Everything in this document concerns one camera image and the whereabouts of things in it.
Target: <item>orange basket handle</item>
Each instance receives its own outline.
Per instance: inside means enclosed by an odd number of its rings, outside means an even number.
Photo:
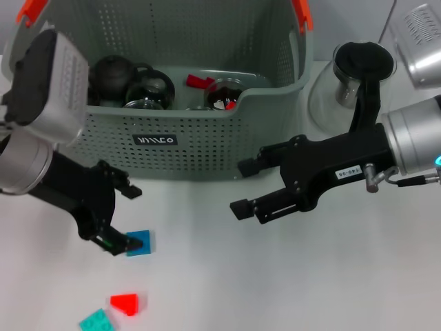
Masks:
[[[26,22],[26,26],[29,28],[31,24],[35,23],[35,21],[39,18],[47,3],[48,0],[26,0],[25,4],[17,15],[17,23],[20,23],[21,18],[26,16],[29,19]]]
[[[308,0],[292,0],[292,4],[296,10],[298,25],[300,26],[300,33],[305,33],[305,22],[308,25],[308,31],[312,31],[314,29],[314,24],[312,22]]]

